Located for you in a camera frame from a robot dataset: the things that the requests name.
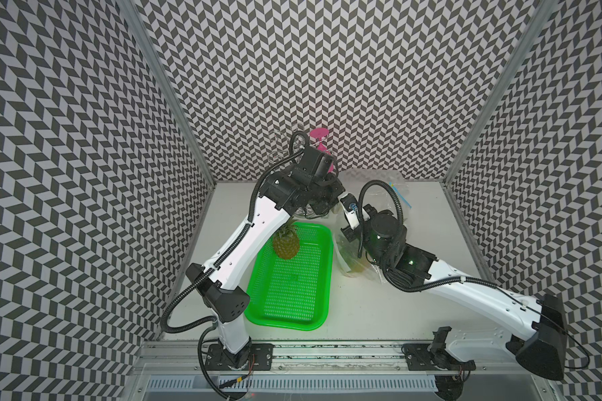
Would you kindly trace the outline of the aluminium corner post left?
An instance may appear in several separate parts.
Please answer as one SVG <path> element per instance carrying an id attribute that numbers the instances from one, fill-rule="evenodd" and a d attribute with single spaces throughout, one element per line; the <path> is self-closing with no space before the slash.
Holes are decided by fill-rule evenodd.
<path id="1" fill-rule="evenodd" d="M 138 47 L 149 67 L 149 70 L 152 72 L 157 85 L 161 90 L 170 111 L 172 112 L 174 120 L 182 132 L 185 142 L 187 142 L 187 145 L 202 172 L 202 175 L 211 187 L 215 187 L 216 181 L 212 176 L 212 172 L 206 162 L 204 154 L 198 146 L 197 138 L 189 124 L 181 102 L 177 98 L 177 94 L 172 87 L 172 82 L 169 80 L 156 49 L 151 41 L 150 35 L 145 29 L 145 25 L 140 17 L 140 13 L 138 12 L 135 1 L 120 0 L 116 3 L 118 4 L 122 17 L 125 19 L 130 33 L 135 38 L 135 41 L 137 42 Z"/>

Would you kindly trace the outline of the aluminium corner post right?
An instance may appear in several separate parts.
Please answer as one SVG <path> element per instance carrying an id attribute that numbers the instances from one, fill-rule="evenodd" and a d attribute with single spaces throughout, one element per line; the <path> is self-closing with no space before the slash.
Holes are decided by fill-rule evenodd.
<path id="1" fill-rule="evenodd" d="M 559 6 L 559 1 L 543 0 L 540 1 L 538 7 L 535 8 L 532 18 L 526 25 L 525 30 L 518 43 L 514 46 L 508 62 L 505 64 L 503 72 L 498 76 L 497 82 L 493 87 L 492 92 L 478 114 L 478 118 L 474 122 L 467 138 L 463 141 L 460 150 L 453 159 L 450 168 L 443 178 L 443 184 L 449 187 L 455 180 L 456 176 L 463 168 L 473 148 L 478 143 L 481 134 L 490 122 L 494 112 L 498 108 L 503 96 L 506 94 L 509 85 L 515 78 L 518 70 L 526 60 L 528 53 L 533 47 L 535 41 L 540 36 L 545 24 L 552 17 L 553 12 Z"/>

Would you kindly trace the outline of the aluminium front rail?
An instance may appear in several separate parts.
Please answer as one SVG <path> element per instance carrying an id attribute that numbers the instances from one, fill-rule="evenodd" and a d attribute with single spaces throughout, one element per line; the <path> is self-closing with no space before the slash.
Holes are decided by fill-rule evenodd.
<path id="1" fill-rule="evenodd" d="M 205 377 L 246 400 L 311 400 L 330 395 L 371 399 L 562 400 L 558 384 L 518 364 L 476 362 L 438 368 L 421 341 L 256 342 L 241 369 L 231 369 L 215 341 L 150 342 L 140 349 L 123 400 L 213 399 Z"/>

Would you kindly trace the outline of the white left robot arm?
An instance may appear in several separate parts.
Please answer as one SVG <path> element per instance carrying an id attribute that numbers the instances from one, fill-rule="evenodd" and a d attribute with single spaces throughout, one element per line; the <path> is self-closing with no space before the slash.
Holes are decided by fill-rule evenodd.
<path id="1" fill-rule="evenodd" d="M 239 287 L 244 272 L 261 248 L 297 210 L 310 206 L 319 215 L 329 212 L 345 189 L 334 173 L 317 175 L 292 172 L 273 173 L 257 181 L 250 196 L 248 214 L 223 246 L 204 262 L 193 263 L 188 271 L 192 284 L 172 300 L 160 325 L 165 333 L 180 333 L 212 322 L 219 342 L 233 363 L 245 364 L 252 340 L 247 334 L 244 311 L 249 296 Z M 211 314 L 182 326 L 172 327 L 169 318 L 177 305 L 198 291 Z"/>

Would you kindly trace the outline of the aluminium corner post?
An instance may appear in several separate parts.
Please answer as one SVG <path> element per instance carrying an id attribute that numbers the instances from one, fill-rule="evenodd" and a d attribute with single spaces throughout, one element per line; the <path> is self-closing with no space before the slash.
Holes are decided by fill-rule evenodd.
<path id="1" fill-rule="evenodd" d="M 150 35 L 145 29 L 145 25 L 140 17 L 140 13 L 138 12 L 135 1 L 120 0 L 116 3 L 118 4 L 122 17 L 125 19 L 130 33 L 135 38 L 135 41 L 137 42 L 138 47 L 149 67 L 149 70 L 152 72 L 157 85 L 161 90 L 170 111 L 172 112 L 174 120 L 182 132 L 185 142 L 187 142 L 187 145 L 202 172 L 202 175 L 211 187 L 215 187 L 216 181 L 212 176 L 212 172 L 206 162 L 204 154 L 198 146 L 197 138 L 189 124 L 181 102 L 177 98 L 177 94 L 172 87 L 172 82 L 169 80 L 156 49 L 151 41 Z"/>
<path id="2" fill-rule="evenodd" d="M 503 72 L 498 76 L 497 82 L 493 87 L 492 92 L 478 114 L 478 118 L 474 122 L 467 138 L 463 141 L 460 150 L 453 159 L 450 168 L 443 178 L 443 184 L 449 187 L 455 180 L 456 176 L 463 168 L 473 148 L 478 143 L 481 134 L 490 122 L 494 112 L 498 108 L 503 96 L 506 94 L 509 85 L 515 78 L 518 70 L 526 60 L 528 53 L 533 47 L 535 41 L 540 36 L 545 24 L 552 17 L 553 12 L 559 6 L 559 1 L 543 0 L 540 1 L 538 7 L 535 8 L 532 18 L 526 25 L 525 30 L 518 43 L 514 46 L 508 62 L 505 64 Z"/>

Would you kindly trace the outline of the green plastic basket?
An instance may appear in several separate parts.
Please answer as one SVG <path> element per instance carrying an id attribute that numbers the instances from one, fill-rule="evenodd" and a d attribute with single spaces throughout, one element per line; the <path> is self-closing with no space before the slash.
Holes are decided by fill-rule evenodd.
<path id="1" fill-rule="evenodd" d="M 318 329 L 328 317 L 334 247 L 328 227 L 295 222 L 298 252 L 279 257 L 270 238 L 254 262 L 247 286 L 249 322 L 300 331 Z"/>

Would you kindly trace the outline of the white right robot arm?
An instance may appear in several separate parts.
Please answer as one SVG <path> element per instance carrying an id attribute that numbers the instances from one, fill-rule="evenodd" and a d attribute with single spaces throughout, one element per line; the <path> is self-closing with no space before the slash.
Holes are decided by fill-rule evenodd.
<path id="1" fill-rule="evenodd" d="M 341 232 L 357 241 L 391 286 L 405 293 L 430 292 L 491 319 L 505 337 L 449 343 L 442 350 L 459 362 L 495 349 L 511 356 L 538 377 L 560 381 L 570 370 L 567 345 L 572 341 L 565 303 L 560 295 L 537 298 L 510 292 L 500 285 L 468 275 L 430 252 L 406 243 L 406 227 L 389 211 L 371 208 L 362 215 L 344 214 Z"/>

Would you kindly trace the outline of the pink plastic wine glass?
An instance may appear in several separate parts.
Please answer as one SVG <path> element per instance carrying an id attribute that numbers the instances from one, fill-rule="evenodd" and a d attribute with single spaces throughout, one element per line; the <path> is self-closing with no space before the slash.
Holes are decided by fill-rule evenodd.
<path id="1" fill-rule="evenodd" d="M 331 162 L 329 167 L 326 165 L 326 162 L 328 161 L 327 155 L 332 155 L 327 146 L 329 135 L 329 129 L 323 127 L 312 129 L 309 132 L 309 138 L 311 139 L 313 147 L 316 148 L 317 151 L 323 153 L 323 155 L 319 158 L 319 173 L 334 173 L 338 175 L 338 167 L 335 165 L 334 160 Z"/>

